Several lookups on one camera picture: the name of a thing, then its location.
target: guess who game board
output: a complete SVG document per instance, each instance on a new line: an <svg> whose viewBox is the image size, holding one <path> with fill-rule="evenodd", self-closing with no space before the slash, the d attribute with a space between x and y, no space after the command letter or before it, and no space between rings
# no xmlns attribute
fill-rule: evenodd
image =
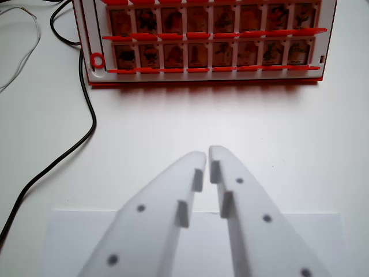
<svg viewBox="0 0 369 277"><path fill-rule="evenodd" d="M91 85L322 80L336 0L73 0Z"/></svg>

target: black dot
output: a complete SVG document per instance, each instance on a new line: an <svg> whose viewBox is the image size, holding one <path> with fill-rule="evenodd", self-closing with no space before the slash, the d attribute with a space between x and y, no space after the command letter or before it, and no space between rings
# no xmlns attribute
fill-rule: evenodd
<svg viewBox="0 0 369 277"><path fill-rule="evenodd" d="M138 212L143 212L146 209L145 205L138 205L137 210Z"/></svg>
<svg viewBox="0 0 369 277"><path fill-rule="evenodd" d="M118 262L118 256L116 254L112 254L108 258L108 265L113 266Z"/></svg>
<svg viewBox="0 0 369 277"><path fill-rule="evenodd" d="M263 220L265 221L265 222L271 222L272 221L272 217L270 216L270 215L264 215L263 216Z"/></svg>
<svg viewBox="0 0 369 277"><path fill-rule="evenodd" d="M312 277L312 274L311 274L309 269L303 268L303 269L301 269L301 276Z"/></svg>

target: tabletop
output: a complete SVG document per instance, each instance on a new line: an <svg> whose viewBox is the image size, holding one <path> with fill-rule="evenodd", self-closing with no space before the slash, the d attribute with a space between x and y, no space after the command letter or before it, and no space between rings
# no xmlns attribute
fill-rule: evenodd
<svg viewBox="0 0 369 277"><path fill-rule="evenodd" d="M0 4L0 10L22 1ZM78 79L79 49L51 32L58 5L28 0L41 41L0 92L0 226L24 185L79 140L92 120ZM92 138L30 190L0 256L0 276L39 276L54 209L116 210L182 155L223 145L282 212L339 212L356 276L369 276L368 0L338 0L324 80L317 84L204 84L88 88ZM77 41L71 5L56 19ZM21 10L0 16L0 84L34 44ZM206 172L195 211L217 211Z"/></svg>

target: red hinge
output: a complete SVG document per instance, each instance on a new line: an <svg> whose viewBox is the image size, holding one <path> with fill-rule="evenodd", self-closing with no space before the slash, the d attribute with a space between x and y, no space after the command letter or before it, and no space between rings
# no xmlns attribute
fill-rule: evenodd
<svg viewBox="0 0 369 277"><path fill-rule="evenodd" d="M235 38L237 36L239 36L238 33L215 33L213 37L215 39L230 39Z"/></svg>
<svg viewBox="0 0 369 277"><path fill-rule="evenodd" d="M263 71L274 71L274 70L282 70L285 68L289 68L289 65L265 65L262 66Z"/></svg>
<svg viewBox="0 0 369 277"><path fill-rule="evenodd" d="M310 66L310 65L290 65L288 70L319 70L319 66Z"/></svg>
<svg viewBox="0 0 369 277"><path fill-rule="evenodd" d="M256 71L260 69L261 65L244 65L244 66L238 66L237 71Z"/></svg>
<svg viewBox="0 0 369 277"><path fill-rule="evenodd" d="M160 33L158 34L162 40L182 40L183 35L178 35L177 33Z"/></svg>
<svg viewBox="0 0 369 277"><path fill-rule="evenodd" d="M117 73L117 74L135 74L135 69L110 69L108 70L109 73Z"/></svg>
<svg viewBox="0 0 369 277"><path fill-rule="evenodd" d="M300 30L295 30L294 36L314 36L318 33L325 33L327 28L303 28Z"/></svg>
<svg viewBox="0 0 369 277"><path fill-rule="evenodd" d="M235 70L236 68L234 68L233 66L219 66L217 68L213 68L213 72L230 72L232 70Z"/></svg>
<svg viewBox="0 0 369 277"><path fill-rule="evenodd" d="M128 0L101 0L108 6L128 5Z"/></svg>
<svg viewBox="0 0 369 277"><path fill-rule="evenodd" d="M103 36L103 39L111 40L112 42L131 42L129 36Z"/></svg>
<svg viewBox="0 0 369 277"><path fill-rule="evenodd" d="M208 39L210 37L209 33L187 33L188 39Z"/></svg>
<svg viewBox="0 0 369 277"><path fill-rule="evenodd" d="M160 69L158 68L136 68L136 71L140 73L147 73L147 74L160 73Z"/></svg>
<svg viewBox="0 0 369 277"><path fill-rule="evenodd" d="M246 31L243 33L240 33L240 38L259 38L263 35L265 35L265 31Z"/></svg>
<svg viewBox="0 0 369 277"><path fill-rule="evenodd" d="M277 31L267 31L266 36L288 36L292 35L296 30L277 30Z"/></svg>
<svg viewBox="0 0 369 277"><path fill-rule="evenodd" d="M181 3L182 0L159 0L159 2L161 4L165 4L165 3Z"/></svg>
<svg viewBox="0 0 369 277"><path fill-rule="evenodd" d="M131 37L138 41L157 40L153 33L131 33Z"/></svg>
<svg viewBox="0 0 369 277"><path fill-rule="evenodd" d="M154 4L155 0L130 0L135 5Z"/></svg>
<svg viewBox="0 0 369 277"><path fill-rule="evenodd" d="M210 68L187 68L187 72L208 72Z"/></svg>
<svg viewBox="0 0 369 277"><path fill-rule="evenodd" d="M165 68L160 69L160 71L164 73L183 73L183 68Z"/></svg>

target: character picture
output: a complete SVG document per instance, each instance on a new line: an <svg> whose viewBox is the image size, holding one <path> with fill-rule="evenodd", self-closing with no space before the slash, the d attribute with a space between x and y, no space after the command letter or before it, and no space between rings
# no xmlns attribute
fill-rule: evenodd
<svg viewBox="0 0 369 277"><path fill-rule="evenodd" d="M237 65L256 65L259 47L255 42L239 42Z"/></svg>
<svg viewBox="0 0 369 277"><path fill-rule="evenodd" d="M233 47L228 42L213 43L213 66L231 66Z"/></svg>
<svg viewBox="0 0 369 277"><path fill-rule="evenodd" d="M315 9L311 3L296 4L293 28L312 28L314 25Z"/></svg>
<svg viewBox="0 0 369 277"><path fill-rule="evenodd" d="M134 69L136 67L134 50L129 45L116 45L114 49L118 69Z"/></svg>
<svg viewBox="0 0 369 277"><path fill-rule="evenodd" d="M280 41L265 41L262 65L281 65L283 45Z"/></svg>
<svg viewBox="0 0 369 277"><path fill-rule="evenodd" d="M214 7L214 33L232 33L235 29L235 12L231 6Z"/></svg>
<svg viewBox="0 0 369 277"><path fill-rule="evenodd" d="M266 30L284 30L287 27L288 9L284 4L268 5Z"/></svg>
<svg viewBox="0 0 369 277"><path fill-rule="evenodd" d="M151 9L137 9L135 15L138 33L157 34L156 14Z"/></svg>
<svg viewBox="0 0 369 277"><path fill-rule="evenodd" d="M178 44L164 44L164 67L183 68L183 49Z"/></svg>
<svg viewBox="0 0 369 277"><path fill-rule="evenodd" d="M291 46L288 51L287 64L305 65L309 55L310 45L306 40L291 40Z"/></svg>
<svg viewBox="0 0 369 277"><path fill-rule="evenodd" d="M203 43L189 44L189 68L207 68L208 49Z"/></svg>
<svg viewBox="0 0 369 277"><path fill-rule="evenodd" d="M155 48L154 44L141 44L140 61L142 68L159 68L159 51Z"/></svg>
<svg viewBox="0 0 369 277"><path fill-rule="evenodd" d="M261 13L258 5L242 5L240 14L240 31L260 30Z"/></svg>
<svg viewBox="0 0 369 277"><path fill-rule="evenodd" d="M132 33L131 17L125 10L111 10L110 22L113 36L129 36Z"/></svg>
<svg viewBox="0 0 369 277"><path fill-rule="evenodd" d="M208 32L208 13L204 7L187 8L187 31Z"/></svg>
<svg viewBox="0 0 369 277"><path fill-rule="evenodd" d="M162 8L161 9L161 26L163 33L183 33L182 28L182 13L177 8Z"/></svg>

